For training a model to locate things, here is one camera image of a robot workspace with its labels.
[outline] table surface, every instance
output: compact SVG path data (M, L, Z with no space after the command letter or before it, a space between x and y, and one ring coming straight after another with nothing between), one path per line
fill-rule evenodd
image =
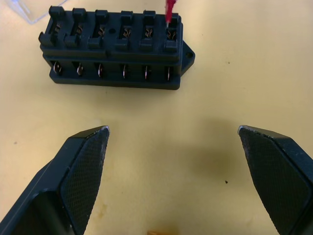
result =
M153 0L73 7L164 12ZM67 137L109 125L85 234L278 234L237 128L291 136L313 155L313 2L179 0L175 12L196 60L163 91L54 84L38 42L49 17L29 25L0 3L0 219Z

